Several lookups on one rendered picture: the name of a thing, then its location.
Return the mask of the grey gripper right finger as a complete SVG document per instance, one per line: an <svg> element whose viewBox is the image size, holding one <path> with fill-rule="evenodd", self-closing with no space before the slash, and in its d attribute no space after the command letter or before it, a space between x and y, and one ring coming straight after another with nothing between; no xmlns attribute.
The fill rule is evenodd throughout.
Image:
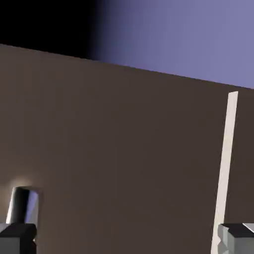
<svg viewBox="0 0 254 254"><path fill-rule="evenodd" d="M254 254L254 223L223 223L217 232L218 254Z"/></svg>

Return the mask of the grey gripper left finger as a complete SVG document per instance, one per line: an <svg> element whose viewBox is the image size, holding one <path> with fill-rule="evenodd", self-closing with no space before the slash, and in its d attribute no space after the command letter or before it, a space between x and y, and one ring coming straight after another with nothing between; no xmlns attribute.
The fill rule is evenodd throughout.
<svg viewBox="0 0 254 254"><path fill-rule="evenodd" d="M34 224L0 223L0 254L37 254Z"/></svg>

